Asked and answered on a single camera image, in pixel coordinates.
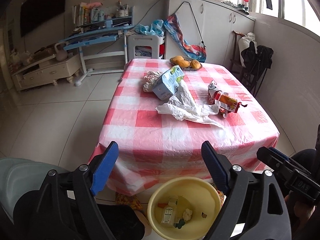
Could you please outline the person's right hand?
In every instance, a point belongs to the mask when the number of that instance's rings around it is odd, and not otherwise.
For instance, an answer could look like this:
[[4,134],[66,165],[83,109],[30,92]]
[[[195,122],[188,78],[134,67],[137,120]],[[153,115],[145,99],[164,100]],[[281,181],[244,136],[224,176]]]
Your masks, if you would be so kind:
[[316,207],[311,207],[295,199],[294,196],[287,195],[285,198],[286,207],[289,214],[292,235],[296,235],[308,222]]

